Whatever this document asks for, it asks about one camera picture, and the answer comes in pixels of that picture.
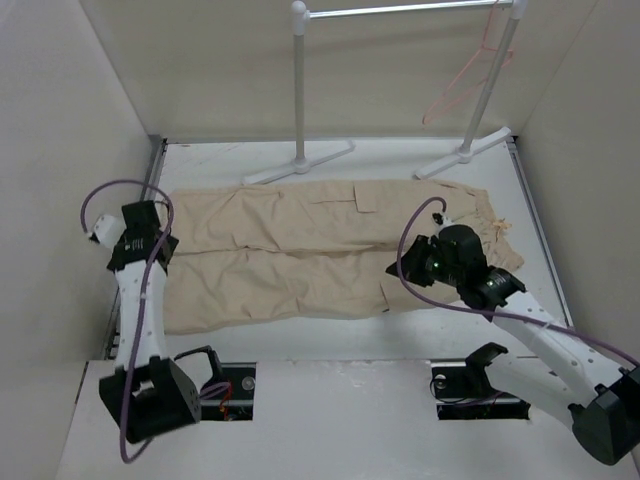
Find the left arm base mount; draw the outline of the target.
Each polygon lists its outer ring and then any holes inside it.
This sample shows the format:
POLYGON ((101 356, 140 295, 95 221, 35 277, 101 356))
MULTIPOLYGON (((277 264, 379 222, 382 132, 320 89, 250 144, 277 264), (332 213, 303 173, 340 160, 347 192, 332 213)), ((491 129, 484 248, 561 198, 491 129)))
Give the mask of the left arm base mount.
POLYGON ((223 364, 222 375, 207 381, 200 390, 202 420, 252 421, 256 377, 256 363, 223 364))

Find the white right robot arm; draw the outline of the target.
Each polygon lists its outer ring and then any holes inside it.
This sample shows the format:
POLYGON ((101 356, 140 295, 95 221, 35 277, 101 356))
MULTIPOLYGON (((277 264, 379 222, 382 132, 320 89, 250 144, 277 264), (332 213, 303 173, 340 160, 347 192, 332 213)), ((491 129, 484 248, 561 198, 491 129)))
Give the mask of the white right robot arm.
POLYGON ((485 344, 465 360, 463 380, 471 393, 496 390, 536 406, 605 465, 618 463, 638 446, 638 365, 625 368, 562 327, 519 279, 488 263, 471 227, 441 223, 435 235, 419 235, 408 251, 397 252, 386 272, 407 289, 436 282, 453 287, 472 312, 536 356, 528 364, 502 345, 485 344))

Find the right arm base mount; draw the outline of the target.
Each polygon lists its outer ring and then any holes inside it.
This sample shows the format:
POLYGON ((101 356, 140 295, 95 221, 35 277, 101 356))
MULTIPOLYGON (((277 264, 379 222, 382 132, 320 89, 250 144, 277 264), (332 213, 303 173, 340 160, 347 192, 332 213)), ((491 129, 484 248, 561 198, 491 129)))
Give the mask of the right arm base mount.
POLYGON ((429 390, 440 421, 530 419, 529 403, 484 384, 463 360, 432 362, 429 390))

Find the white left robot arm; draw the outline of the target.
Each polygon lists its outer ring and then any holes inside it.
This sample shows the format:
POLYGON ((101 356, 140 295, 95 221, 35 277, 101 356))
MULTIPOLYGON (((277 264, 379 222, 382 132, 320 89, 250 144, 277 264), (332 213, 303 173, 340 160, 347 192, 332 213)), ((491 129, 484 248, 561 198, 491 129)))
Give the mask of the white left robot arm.
POLYGON ((99 396, 128 444, 198 423, 202 401, 228 392, 230 384, 209 346, 170 357, 164 329, 164 293, 177 238, 161 228, 155 202, 123 206, 111 218, 120 336, 113 374, 99 382, 99 396))

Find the beige cargo trousers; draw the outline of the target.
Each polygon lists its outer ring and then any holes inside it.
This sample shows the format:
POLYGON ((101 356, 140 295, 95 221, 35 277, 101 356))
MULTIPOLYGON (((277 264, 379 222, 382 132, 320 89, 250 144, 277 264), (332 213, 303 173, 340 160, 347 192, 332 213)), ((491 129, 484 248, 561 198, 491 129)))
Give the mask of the beige cargo trousers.
POLYGON ((364 319, 423 302, 387 273, 399 246, 432 235, 437 199, 480 237, 489 262, 523 258, 488 193, 433 180, 332 180, 173 192, 179 244, 168 268, 172 335, 294 317, 364 319))

